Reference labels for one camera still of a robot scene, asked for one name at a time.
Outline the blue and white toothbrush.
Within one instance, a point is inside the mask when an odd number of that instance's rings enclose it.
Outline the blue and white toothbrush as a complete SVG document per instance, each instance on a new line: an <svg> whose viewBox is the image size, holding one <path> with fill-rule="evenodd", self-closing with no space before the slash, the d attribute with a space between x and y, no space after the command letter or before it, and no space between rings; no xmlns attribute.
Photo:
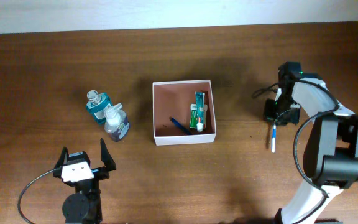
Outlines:
<svg viewBox="0 0 358 224"><path fill-rule="evenodd" d="M277 135L277 126L274 124L272 126L272 140L271 140L271 152L275 153L275 142L276 142L276 135Z"/></svg>

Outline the blue disposable razor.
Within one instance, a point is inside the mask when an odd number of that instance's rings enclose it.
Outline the blue disposable razor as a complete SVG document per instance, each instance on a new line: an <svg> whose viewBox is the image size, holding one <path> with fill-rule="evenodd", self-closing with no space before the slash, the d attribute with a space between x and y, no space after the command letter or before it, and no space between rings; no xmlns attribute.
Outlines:
<svg viewBox="0 0 358 224"><path fill-rule="evenodd" d="M173 117L169 117L170 121L174 124L175 127L180 129L182 132L184 132L186 135L192 135L191 131L189 129L186 129L182 124L180 124L177 120L175 120Z"/></svg>

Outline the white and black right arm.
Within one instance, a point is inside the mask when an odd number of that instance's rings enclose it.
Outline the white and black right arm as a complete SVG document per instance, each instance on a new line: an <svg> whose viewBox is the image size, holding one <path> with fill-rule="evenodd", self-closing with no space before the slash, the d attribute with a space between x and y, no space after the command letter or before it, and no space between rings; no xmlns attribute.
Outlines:
<svg viewBox="0 0 358 224"><path fill-rule="evenodd" d="M276 98L265 110L272 128L303 108L308 119L297 130L293 158L303 181L274 223L315 223L328 203L358 182L358 115L343 106L315 74L280 75Z"/></svg>

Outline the toothpaste tube white cap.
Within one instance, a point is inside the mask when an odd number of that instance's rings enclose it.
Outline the toothpaste tube white cap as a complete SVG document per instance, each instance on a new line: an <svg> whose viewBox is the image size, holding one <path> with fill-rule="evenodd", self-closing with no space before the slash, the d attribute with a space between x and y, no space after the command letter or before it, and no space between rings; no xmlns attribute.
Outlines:
<svg viewBox="0 0 358 224"><path fill-rule="evenodd" d="M204 128L204 92L196 92L196 109L197 109L197 124L198 132L202 132Z"/></svg>

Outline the green soap packet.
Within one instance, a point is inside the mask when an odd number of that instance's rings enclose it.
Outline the green soap packet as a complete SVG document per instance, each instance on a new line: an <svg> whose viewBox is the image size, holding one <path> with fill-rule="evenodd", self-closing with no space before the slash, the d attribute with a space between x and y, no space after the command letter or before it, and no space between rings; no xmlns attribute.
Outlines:
<svg viewBox="0 0 358 224"><path fill-rule="evenodd" d="M191 111L191 119L189 123L189 128L191 129L197 129L197 114L198 110L196 107L196 104L190 105L190 111ZM203 112L203 129L206 129L206 117L208 112L208 106L204 104L204 112Z"/></svg>

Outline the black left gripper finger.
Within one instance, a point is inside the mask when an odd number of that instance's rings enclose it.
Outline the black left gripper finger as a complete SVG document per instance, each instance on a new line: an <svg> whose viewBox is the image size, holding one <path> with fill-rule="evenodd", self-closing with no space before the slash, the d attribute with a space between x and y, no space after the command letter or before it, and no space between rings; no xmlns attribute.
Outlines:
<svg viewBox="0 0 358 224"><path fill-rule="evenodd" d="M100 147L101 147L101 160L108 172L116 170L116 163L112 156L110 155L106 143L104 139L100 139Z"/></svg>
<svg viewBox="0 0 358 224"><path fill-rule="evenodd" d="M66 147L63 147L60 157L58 158L58 161L55 164L54 168L55 169L62 168L67 163L68 155L69 155L68 149Z"/></svg>

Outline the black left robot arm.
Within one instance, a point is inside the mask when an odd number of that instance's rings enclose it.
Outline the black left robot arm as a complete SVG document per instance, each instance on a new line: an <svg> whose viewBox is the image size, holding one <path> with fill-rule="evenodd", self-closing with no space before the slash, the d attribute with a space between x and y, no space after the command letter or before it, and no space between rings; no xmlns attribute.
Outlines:
<svg viewBox="0 0 358 224"><path fill-rule="evenodd" d="M99 182L109 178L109 173L116 170L116 163L103 139L100 140L100 153L104 165L91 168L85 151L70 154L64 147L55 164L53 176L75 188L75 193L68 196L62 205L67 224L96 224L103 220Z"/></svg>

